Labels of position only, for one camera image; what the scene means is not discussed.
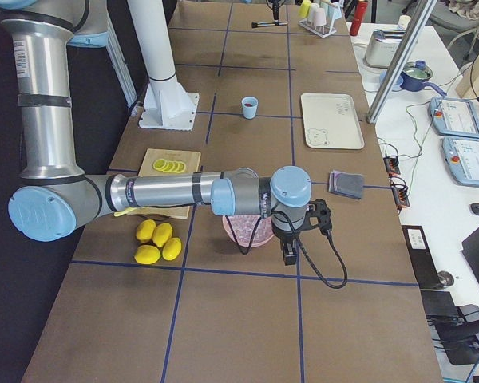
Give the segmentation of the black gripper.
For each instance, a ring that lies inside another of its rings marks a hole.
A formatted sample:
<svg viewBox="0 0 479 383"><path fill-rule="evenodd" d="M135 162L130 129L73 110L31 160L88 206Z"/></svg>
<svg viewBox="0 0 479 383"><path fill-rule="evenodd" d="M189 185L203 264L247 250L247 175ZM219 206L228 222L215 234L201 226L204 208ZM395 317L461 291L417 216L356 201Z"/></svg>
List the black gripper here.
<svg viewBox="0 0 479 383"><path fill-rule="evenodd" d="M319 229L322 235L331 237L331 210L324 199L309 201L302 207L277 203L271 209L271 225L273 233L281 240L284 265L293 266L298 260L295 238L300 232Z"/></svg>

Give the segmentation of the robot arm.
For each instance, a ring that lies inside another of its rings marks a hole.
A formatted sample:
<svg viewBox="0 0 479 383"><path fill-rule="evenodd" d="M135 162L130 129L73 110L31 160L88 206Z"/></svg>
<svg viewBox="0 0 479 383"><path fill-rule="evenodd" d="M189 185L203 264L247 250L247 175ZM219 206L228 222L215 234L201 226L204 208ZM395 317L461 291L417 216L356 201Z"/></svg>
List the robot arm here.
<svg viewBox="0 0 479 383"><path fill-rule="evenodd" d="M0 1L0 22L14 45L26 167L8 203L14 226L54 241L103 215L130 207L208 205L216 215L270 218L283 260L303 252L299 235L331 235L331 211L311 199L311 178L286 166L261 178L248 168L175 176L91 176L76 162L67 46L104 47L104 1Z"/></svg>

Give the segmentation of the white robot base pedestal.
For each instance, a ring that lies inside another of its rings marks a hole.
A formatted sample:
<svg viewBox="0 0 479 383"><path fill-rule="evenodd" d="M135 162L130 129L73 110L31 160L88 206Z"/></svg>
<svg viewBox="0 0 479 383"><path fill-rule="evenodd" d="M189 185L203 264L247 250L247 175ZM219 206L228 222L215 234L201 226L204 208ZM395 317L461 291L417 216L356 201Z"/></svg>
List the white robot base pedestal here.
<svg viewBox="0 0 479 383"><path fill-rule="evenodd" d="M163 2L132 0L128 5L148 74L139 125L192 130L200 96L187 92L177 79Z"/></svg>

